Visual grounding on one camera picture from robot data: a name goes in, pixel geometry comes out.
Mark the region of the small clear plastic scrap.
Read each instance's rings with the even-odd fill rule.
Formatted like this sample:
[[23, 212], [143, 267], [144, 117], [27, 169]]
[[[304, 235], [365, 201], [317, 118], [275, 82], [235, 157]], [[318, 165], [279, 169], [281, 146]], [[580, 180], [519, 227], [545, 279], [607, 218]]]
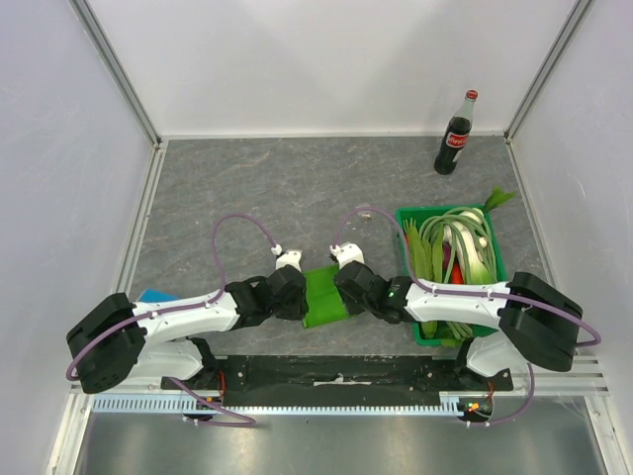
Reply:
[[356, 214], [364, 221], [372, 219], [372, 207], [369, 205], [359, 206], [356, 209]]

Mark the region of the green paper box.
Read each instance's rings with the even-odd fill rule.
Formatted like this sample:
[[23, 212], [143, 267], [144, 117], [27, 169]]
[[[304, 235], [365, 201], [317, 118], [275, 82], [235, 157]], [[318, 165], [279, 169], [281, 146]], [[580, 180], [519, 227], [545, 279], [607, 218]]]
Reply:
[[305, 329], [313, 329], [347, 320], [349, 314], [334, 284], [337, 264], [304, 273], [307, 283], [308, 311], [303, 318]]

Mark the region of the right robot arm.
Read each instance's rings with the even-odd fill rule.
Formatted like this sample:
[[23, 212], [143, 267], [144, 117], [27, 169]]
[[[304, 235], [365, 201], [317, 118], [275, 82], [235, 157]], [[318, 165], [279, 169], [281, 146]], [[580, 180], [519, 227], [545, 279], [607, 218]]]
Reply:
[[333, 278], [352, 315], [367, 312], [389, 324], [453, 322], [492, 329], [468, 337], [460, 364], [482, 377], [529, 363], [568, 372], [573, 366], [582, 308], [537, 276], [517, 272], [488, 285], [437, 284], [408, 276], [386, 280], [352, 261]]

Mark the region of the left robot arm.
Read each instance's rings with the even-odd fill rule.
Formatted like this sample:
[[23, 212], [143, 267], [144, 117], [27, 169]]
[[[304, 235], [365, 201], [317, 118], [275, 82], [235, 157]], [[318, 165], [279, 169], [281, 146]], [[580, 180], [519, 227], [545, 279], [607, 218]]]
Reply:
[[292, 265], [194, 298], [144, 303], [112, 294], [68, 332], [66, 377], [87, 394], [138, 380], [188, 380], [216, 365], [198, 335], [254, 328], [269, 318], [299, 321], [307, 310], [307, 279]]

